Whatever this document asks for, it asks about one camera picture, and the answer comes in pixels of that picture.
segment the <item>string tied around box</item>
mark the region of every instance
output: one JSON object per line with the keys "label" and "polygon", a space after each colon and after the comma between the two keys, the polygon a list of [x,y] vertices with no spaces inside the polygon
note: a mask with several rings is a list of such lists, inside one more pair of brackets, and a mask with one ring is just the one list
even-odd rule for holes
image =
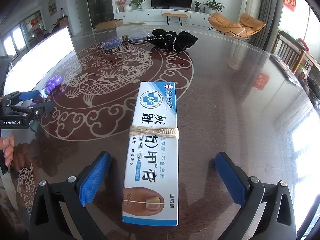
{"label": "string tied around box", "polygon": [[137,135],[155,134],[160,137],[177,138],[179,140],[179,129],[177,127],[148,127],[132,125],[129,137]]}

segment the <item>toenail cream box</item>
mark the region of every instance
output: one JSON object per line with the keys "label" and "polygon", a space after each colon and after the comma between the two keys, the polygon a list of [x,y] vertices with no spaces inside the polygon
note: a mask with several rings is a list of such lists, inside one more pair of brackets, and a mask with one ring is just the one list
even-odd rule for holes
{"label": "toenail cream box", "polygon": [[[173,82],[141,82],[132,125],[177,127]],[[131,136],[124,178],[122,221],[178,225],[178,139]]]}

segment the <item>black cloth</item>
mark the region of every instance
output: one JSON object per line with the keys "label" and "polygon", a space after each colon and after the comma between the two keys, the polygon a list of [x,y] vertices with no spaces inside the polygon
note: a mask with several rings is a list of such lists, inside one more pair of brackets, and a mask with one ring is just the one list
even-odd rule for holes
{"label": "black cloth", "polygon": [[148,37],[147,41],[160,48],[166,48],[176,52],[191,48],[198,40],[197,37],[185,31],[179,34],[175,32],[166,32],[163,29],[156,29],[152,32],[153,36]]}

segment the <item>logo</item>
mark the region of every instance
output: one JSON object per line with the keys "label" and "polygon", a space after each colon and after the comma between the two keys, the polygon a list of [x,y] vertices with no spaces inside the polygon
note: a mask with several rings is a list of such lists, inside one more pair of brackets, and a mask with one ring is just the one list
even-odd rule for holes
{"label": "logo", "polygon": [[4,124],[20,124],[20,121],[4,121]]}
{"label": "logo", "polygon": [[140,104],[149,109],[158,107],[161,105],[162,101],[163,97],[158,91],[147,91],[140,97]]}
{"label": "logo", "polygon": [[173,85],[171,85],[171,84],[165,84],[164,87],[165,87],[166,89],[171,89],[171,88],[173,88]]}

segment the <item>red banner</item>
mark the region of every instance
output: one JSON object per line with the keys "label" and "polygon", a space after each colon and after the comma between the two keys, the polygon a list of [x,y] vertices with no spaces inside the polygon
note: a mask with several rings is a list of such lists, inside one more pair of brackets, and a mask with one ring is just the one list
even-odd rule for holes
{"label": "red banner", "polygon": [[292,11],[296,10],[296,0],[284,0],[284,5],[289,7]]}
{"label": "red banner", "polygon": [[37,32],[38,30],[40,30],[40,25],[38,22],[38,18],[34,18],[30,21],[31,26],[32,26],[32,31],[33,33]]}
{"label": "red banner", "polygon": [[31,26],[35,26],[36,24],[38,24],[38,18],[34,18],[30,22],[31,22]]}

